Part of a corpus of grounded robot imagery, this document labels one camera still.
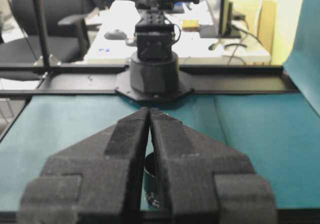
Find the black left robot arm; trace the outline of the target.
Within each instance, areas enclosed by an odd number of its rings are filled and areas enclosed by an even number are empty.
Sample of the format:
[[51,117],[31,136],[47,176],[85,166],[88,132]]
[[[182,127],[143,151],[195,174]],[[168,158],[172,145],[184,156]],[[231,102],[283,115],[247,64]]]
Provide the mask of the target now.
[[172,51],[175,26],[166,23],[165,10],[172,10],[175,0],[135,0],[141,19],[135,25],[137,51],[131,56],[130,84],[137,91],[166,94],[179,85],[178,56]]

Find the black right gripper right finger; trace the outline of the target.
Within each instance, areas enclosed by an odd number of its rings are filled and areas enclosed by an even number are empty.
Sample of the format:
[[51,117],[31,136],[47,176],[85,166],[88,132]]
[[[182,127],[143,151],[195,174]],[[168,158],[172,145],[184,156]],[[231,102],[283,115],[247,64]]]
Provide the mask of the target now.
[[277,208],[267,179],[249,157],[150,111],[160,208],[175,224],[275,224]]

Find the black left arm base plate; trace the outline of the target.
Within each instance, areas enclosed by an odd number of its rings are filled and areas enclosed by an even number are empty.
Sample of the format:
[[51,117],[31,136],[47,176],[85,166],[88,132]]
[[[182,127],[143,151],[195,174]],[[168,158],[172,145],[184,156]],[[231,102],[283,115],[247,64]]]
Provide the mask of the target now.
[[177,75],[133,75],[124,71],[116,76],[115,91],[137,102],[170,102],[194,91],[192,76],[179,71]]

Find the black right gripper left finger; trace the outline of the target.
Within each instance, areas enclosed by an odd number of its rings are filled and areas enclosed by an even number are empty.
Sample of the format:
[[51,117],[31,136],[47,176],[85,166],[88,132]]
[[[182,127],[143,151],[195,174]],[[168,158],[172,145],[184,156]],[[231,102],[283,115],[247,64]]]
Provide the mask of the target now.
[[122,223],[139,211],[150,111],[141,108],[49,156],[20,201],[20,224]]

